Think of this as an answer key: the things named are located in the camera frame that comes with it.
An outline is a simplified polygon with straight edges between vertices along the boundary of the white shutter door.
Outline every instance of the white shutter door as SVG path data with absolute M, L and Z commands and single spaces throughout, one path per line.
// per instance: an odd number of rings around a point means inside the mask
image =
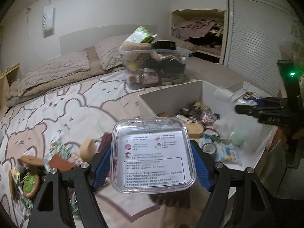
M 230 13 L 224 64 L 276 96 L 282 85 L 277 67 L 280 45 L 291 39 L 292 17 L 253 0 L 229 0 Z

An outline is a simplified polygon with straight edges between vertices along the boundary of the wall-mounted white object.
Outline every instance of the wall-mounted white object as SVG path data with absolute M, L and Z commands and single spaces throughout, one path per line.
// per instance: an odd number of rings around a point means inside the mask
M 42 15 L 42 30 L 48 32 L 54 29 L 54 5 L 44 7 Z

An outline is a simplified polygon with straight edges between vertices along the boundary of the clear storage container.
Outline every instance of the clear storage container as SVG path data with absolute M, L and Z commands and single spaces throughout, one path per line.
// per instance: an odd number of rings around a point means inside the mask
M 189 57 L 183 48 L 176 50 L 130 50 L 120 47 L 126 80 L 132 89 L 181 84 Z
M 196 179 L 182 120 L 124 119 L 113 130 L 110 183 L 121 193 L 165 193 L 189 188 Z

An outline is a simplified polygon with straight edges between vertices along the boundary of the bedsheet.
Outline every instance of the bedsheet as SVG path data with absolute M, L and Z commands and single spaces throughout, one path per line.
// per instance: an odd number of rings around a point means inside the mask
M 57 133 L 64 143 L 76 146 L 81 146 L 85 139 L 100 138 L 104 132 L 111 132 L 117 121 L 138 117 L 137 95 L 158 88 L 161 87 L 131 90 L 123 72 L 118 71 L 73 84 L 9 110 L 0 121 L 4 134 L 0 146 L 0 200 L 17 226 L 27 227 L 28 220 L 23 220 L 13 205 L 8 171 L 25 150 L 42 158 Z M 209 194 L 196 182 L 190 191 L 190 209 L 160 207 L 146 194 L 120 194 L 111 185 L 95 196 L 110 228 L 177 228 L 183 224 L 195 227 Z M 75 223 L 83 227 L 80 219 L 76 218 Z

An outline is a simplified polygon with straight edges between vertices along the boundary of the circular illustration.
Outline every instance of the circular illustration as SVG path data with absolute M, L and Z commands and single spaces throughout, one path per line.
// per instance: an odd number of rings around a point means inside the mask
M 154 140 L 159 140 L 160 138 L 160 135 L 154 135 Z
M 126 158 L 126 159 L 131 158 L 131 153 L 129 153 L 129 152 L 125 153 L 125 158 Z
M 131 139 L 131 137 L 130 136 L 127 136 L 126 138 L 125 138 L 125 141 L 126 142 L 130 142 L 132 139 Z
M 161 144 L 160 144 L 159 142 L 157 142 L 157 143 L 155 143 L 154 147 L 155 147 L 156 149 L 159 149 L 159 148 L 161 148 L 162 146 L 161 146 Z
M 126 149 L 126 150 L 130 150 L 130 149 L 131 149 L 131 145 L 130 145 L 130 144 L 126 144 L 126 145 L 125 145 L 125 149 Z

